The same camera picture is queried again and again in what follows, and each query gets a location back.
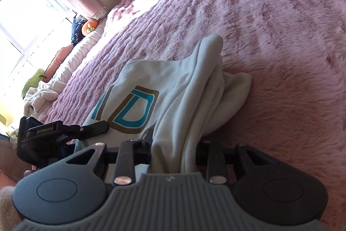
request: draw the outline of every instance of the gray ribbed panel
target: gray ribbed panel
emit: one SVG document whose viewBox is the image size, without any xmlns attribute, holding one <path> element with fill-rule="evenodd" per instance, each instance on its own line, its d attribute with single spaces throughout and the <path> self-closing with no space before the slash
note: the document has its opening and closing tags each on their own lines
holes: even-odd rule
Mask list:
<svg viewBox="0 0 346 231">
<path fill-rule="evenodd" d="M 81 221 L 45 226 L 25 220 L 15 229 L 34 230 L 326 231 L 318 221 L 293 227 L 263 223 L 245 213 L 226 186 L 208 184 L 200 173 L 147 174 L 113 189 L 102 208 Z"/>
</svg>

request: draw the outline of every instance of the navy blue pillow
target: navy blue pillow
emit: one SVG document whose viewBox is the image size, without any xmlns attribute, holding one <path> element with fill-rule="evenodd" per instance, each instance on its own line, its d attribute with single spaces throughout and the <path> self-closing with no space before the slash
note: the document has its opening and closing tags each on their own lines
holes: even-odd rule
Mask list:
<svg viewBox="0 0 346 231">
<path fill-rule="evenodd" d="M 73 46 L 76 46 L 77 43 L 79 43 L 85 36 L 82 34 L 82 26 L 86 23 L 87 19 L 84 17 L 78 17 L 76 19 L 77 15 L 73 17 L 73 23 L 72 23 L 72 37 L 71 37 L 71 43 Z"/>
</svg>

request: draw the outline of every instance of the bed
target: bed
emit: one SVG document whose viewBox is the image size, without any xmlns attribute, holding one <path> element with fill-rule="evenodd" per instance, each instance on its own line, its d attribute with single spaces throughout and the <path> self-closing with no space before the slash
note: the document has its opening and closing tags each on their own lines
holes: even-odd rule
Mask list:
<svg viewBox="0 0 346 231">
<path fill-rule="evenodd" d="M 122 0 L 100 40 L 39 119 L 82 124 L 132 58 L 178 60 L 212 33 L 224 70 L 253 76 L 245 105 L 214 133 L 247 143 L 327 187 L 322 222 L 346 225 L 346 0 Z"/>
</svg>

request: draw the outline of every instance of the window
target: window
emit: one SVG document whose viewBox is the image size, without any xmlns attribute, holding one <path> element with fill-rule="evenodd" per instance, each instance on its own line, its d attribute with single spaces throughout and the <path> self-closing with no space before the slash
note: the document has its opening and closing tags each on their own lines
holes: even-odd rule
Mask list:
<svg viewBox="0 0 346 231">
<path fill-rule="evenodd" d="M 17 118 L 24 84 L 70 43 L 75 15 L 59 0 L 0 0 L 0 98 Z"/>
</svg>

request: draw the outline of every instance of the green plush toy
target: green plush toy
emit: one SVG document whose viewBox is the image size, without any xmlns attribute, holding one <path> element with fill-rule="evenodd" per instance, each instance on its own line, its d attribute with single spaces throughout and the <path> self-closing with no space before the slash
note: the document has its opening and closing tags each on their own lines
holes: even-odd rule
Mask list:
<svg viewBox="0 0 346 231">
<path fill-rule="evenodd" d="M 27 91 L 29 90 L 30 87 L 33 88 L 37 88 L 38 87 L 38 83 L 39 81 L 41 81 L 45 76 L 44 76 L 45 70 L 43 69 L 38 69 L 35 73 L 35 75 L 33 75 L 25 84 L 23 90 L 22 90 L 22 98 L 24 99 L 25 94 L 27 93 Z"/>
</svg>

